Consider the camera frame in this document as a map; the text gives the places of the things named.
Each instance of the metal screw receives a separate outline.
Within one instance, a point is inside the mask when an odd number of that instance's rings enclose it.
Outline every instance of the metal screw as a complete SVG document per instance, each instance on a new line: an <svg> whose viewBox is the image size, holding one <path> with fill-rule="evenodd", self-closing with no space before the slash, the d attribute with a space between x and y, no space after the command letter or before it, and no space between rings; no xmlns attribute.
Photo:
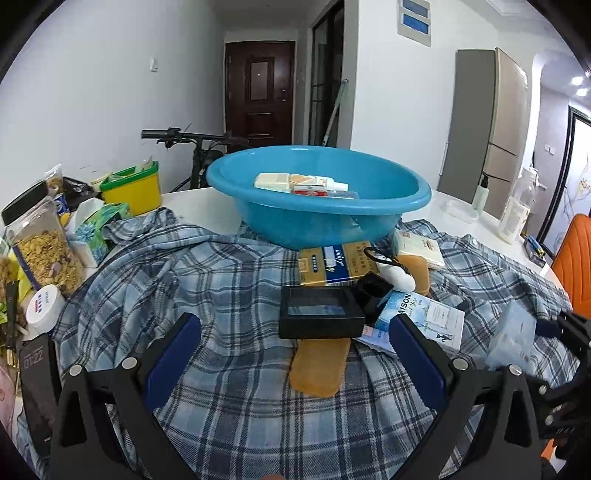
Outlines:
<svg viewBox="0 0 591 480"><path fill-rule="evenodd" d="M460 371L464 371L464 370L468 370L468 362L466 362L463 358L456 358L453 362L453 368L460 370Z"/></svg>
<svg viewBox="0 0 591 480"><path fill-rule="evenodd" d="M131 370L132 368L135 368L137 364L138 360L132 356L127 357L125 360L121 362L121 366L126 370Z"/></svg>
<svg viewBox="0 0 591 480"><path fill-rule="evenodd" d="M70 367L70 375L73 377L77 377L82 373L82 367L80 365L72 365Z"/></svg>
<svg viewBox="0 0 591 480"><path fill-rule="evenodd" d="M519 365L512 364L509 365L509 372L518 377L523 373L523 370L521 370L521 367Z"/></svg>

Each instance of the white bottle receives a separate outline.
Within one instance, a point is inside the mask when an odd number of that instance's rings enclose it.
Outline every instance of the white bottle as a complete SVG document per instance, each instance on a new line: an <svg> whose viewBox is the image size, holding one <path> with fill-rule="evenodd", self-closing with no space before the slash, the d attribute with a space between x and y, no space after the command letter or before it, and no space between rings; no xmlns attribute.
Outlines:
<svg viewBox="0 0 591 480"><path fill-rule="evenodd" d="M482 182L476 187L476 194L474 200L472 200L472 208L478 212L478 215L482 215L484 205L486 205L486 199L488 198L488 176L482 176Z"/></svg>
<svg viewBox="0 0 591 480"><path fill-rule="evenodd" d="M337 192L346 192L349 190L348 183L340 183L330 177L318 177L316 175L300 175L298 173L293 173L290 175L290 183L292 185L313 185L315 187L322 187L326 190L334 190Z"/></svg>
<svg viewBox="0 0 591 480"><path fill-rule="evenodd" d="M505 242L512 244L522 232L534 206L537 186L538 171L534 168L524 168L521 177L511 189L499 223L497 233Z"/></svg>

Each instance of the white plastic container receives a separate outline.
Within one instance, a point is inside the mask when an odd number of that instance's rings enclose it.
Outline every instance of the white plastic container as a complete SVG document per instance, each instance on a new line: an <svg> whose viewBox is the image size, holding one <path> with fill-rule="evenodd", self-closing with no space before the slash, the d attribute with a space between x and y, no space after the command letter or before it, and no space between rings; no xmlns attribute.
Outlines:
<svg viewBox="0 0 591 480"><path fill-rule="evenodd" d="M27 307L27 323L35 332L47 333L56 326L65 304L60 289L47 285L33 295Z"/></svg>
<svg viewBox="0 0 591 480"><path fill-rule="evenodd" d="M524 168L517 179L501 216L497 234L505 242L512 244L522 232L531 208L534 206L538 187L538 171Z"/></svg>
<svg viewBox="0 0 591 480"><path fill-rule="evenodd" d="M482 215L484 207L486 205L486 200L488 199L488 176L482 176L482 182L478 187L476 187L476 194L474 195L474 200L472 200L472 208L478 212L478 215Z"/></svg>

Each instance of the refrigerator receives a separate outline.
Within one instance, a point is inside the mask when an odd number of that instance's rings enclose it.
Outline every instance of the refrigerator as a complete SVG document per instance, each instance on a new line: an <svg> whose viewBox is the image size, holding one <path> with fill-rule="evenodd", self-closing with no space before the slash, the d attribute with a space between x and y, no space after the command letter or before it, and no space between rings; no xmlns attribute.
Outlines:
<svg viewBox="0 0 591 480"><path fill-rule="evenodd" d="M486 174L485 211L501 217L521 168L528 98L525 72L500 48L458 50L452 121L437 190L471 203Z"/></svg>

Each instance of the soap bar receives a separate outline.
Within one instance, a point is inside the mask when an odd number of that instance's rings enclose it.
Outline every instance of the soap bar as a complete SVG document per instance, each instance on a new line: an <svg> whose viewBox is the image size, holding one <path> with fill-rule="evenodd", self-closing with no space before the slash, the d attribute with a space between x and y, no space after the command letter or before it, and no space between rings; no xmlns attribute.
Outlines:
<svg viewBox="0 0 591 480"><path fill-rule="evenodd" d="M255 178L255 188L291 193L288 173L259 173Z"/></svg>
<svg viewBox="0 0 591 480"><path fill-rule="evenodd" d="M336 394L345 377L351 339L302 340L291 363L290 385L312 397Z"/></svg>

